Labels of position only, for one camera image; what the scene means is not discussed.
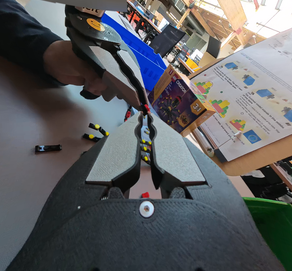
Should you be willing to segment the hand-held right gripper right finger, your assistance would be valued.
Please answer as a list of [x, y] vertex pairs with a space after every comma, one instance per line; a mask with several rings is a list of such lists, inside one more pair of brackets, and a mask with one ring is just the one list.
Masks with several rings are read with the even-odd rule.
[[155, 189], [203, 185], [206, 179], [184, 137], [153, 113], [148, 113], [151, 177]]

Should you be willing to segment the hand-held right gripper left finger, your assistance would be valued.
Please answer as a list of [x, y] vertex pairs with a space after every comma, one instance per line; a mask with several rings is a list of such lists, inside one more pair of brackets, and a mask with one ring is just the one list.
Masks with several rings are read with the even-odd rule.
[[86, 183], [118, 187], [123, 193], [137, 183], [141, 167], [142, 123], [143, 113], [137, 112], [106, 138]]

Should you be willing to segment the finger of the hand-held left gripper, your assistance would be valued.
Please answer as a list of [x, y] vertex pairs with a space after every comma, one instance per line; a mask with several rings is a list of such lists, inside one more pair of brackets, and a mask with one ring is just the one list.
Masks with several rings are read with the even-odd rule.
[[148, 97], [144, 87], [144, 82], [135, 61], [132, 59], [128, 51], [119, 50], [117, 51], [117, 62], [120, 66], [121, 71], [125, 74], [129, 83], [134, 87], [136, 91], [136, 99], [138, 99], [138, 107], [147, 105], [149, 106]]
[[106, 89], [101, 93], [103, 99], [109, 102], [117, 97], [140, 111], [141, 102], [138, 93], [112, 54], [98, 46], [90, 46], [90, 49], [105, 69], [102, 75], [102, 83], [106, 85]]

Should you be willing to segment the person's left forearm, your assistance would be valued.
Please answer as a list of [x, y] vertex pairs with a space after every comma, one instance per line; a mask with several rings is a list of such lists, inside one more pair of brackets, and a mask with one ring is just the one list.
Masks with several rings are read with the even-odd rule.
[[54, 42], [63, 40], [44, 27], [16, 0], [0, 0], [0, 55], [54, 86], [65, 86], [48, 75], [43, 55]]

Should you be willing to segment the black yellow lego scorpion model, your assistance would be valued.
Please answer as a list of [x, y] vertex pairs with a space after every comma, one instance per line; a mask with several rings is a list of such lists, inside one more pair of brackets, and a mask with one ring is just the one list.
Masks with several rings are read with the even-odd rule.
[[[137, 113], [137, 110], [132, 108], [132, 106], [128, 105], [128, 109], [127, 109], [125, 117], [124, 117], [124, 122], [126, 122], [130, 117], [132, 117], [136, 113]], [[102, 128], [98, 124], [90, 123], [89, 128], [91, 128], [93, 130], [97, 130], [103, 136], [109, 135], [109, 132], [104, 130], [104, 128]], [[149, 133], [150, 133], [150, 130], [149, 130], [148, 126], [142, 124], [141, 137], [140, 137], [141, 159], [145, 163], [147, 163], [148, 165], [150, 165], [150, 152], [151, 152], [151, 146], [152, 146], [152, 142], [149, 138]], [[84, 138], [86, 140], [93, 141], [93, 142], [98, 142], [99, 140], [101, 140], [100, 137], [96, 137], [93, 134], [86, 134], [86, 133], [82, 136], [82, 138]]]

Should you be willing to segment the lego set box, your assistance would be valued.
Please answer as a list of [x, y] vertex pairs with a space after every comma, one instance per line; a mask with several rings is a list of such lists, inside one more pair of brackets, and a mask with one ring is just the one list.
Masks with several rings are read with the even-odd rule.
[[199, 89], [171, 64], [149, 93], [148, 101], [159, 118], [183, 137], [216, 113]]

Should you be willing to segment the flat black lego plate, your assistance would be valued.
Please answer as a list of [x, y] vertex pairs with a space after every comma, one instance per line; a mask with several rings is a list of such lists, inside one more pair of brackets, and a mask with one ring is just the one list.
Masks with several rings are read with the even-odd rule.
[[36, 145], [35, 153], [58, 152], [62, 150], [61, 144], [58, 145]]

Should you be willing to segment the person's left hand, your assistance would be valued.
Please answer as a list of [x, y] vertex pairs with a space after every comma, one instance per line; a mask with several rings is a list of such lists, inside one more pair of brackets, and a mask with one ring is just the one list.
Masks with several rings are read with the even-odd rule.
[[107, 89], [94, 69], [75, 55], [70, 41], [59, 40], [50, 44], [43, 54], [43, 67], [60, 83], [84, 86], [94, 95], [101, 95]]

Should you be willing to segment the blue plastic bin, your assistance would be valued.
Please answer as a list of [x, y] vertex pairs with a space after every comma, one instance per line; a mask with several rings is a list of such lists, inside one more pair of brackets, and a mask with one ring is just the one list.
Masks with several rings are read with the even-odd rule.
[[144, 86], [151, 91], [166, 70], [160, 54], [144, 43], [128, 20], [116, 11], [105, 11], [102, 22], [114, 28], [122, 40], [130, 47], [140, 66]]

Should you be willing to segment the black mesh office chair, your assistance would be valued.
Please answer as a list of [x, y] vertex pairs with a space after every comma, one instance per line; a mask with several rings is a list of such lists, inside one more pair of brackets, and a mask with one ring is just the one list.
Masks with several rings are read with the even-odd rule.
[[185, 35], [186, 33], [184, 31], [168, 24], [164, 26], [160, 34], [151, 40], [149, 46], [154, 50], [155, 54], [159, 54], [164, 58]]

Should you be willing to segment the long workbench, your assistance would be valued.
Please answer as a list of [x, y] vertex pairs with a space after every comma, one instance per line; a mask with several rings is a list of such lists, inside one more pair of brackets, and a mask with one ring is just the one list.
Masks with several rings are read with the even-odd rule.
[[138, 34], [138, 36], [141, 36], [139, 31], [145, 33], [142, 37], [142, 41], [148, 45], [162, 32], [129, 0], [127, 0], [127, 12], [125, 17], [129, 21], [130, 25], [133, 25], [134, 23], [136, 24], [134, 31]]

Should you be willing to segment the green plastic bin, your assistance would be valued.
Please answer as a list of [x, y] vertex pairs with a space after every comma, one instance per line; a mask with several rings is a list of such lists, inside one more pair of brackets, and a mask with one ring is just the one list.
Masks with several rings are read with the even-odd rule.
[[292, 205], [281, 201], [243, 197], [266, 243], [287, 271], [292, 270]]

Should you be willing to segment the metal air duct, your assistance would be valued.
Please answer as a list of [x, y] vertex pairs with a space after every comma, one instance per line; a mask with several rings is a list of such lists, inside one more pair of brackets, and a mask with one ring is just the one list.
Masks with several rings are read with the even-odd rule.
[[[168, 0], [170, 4], [178, 11], [178, 13], [182, 16], [186, 11], [189, 10], [189, 6], [183, 0]], [[199, 35], [203, 36], [205, 33], [205, 29], [190, 11], [186, 16], [186, 20], [191, 24], [194, 28], [195, 32]]]

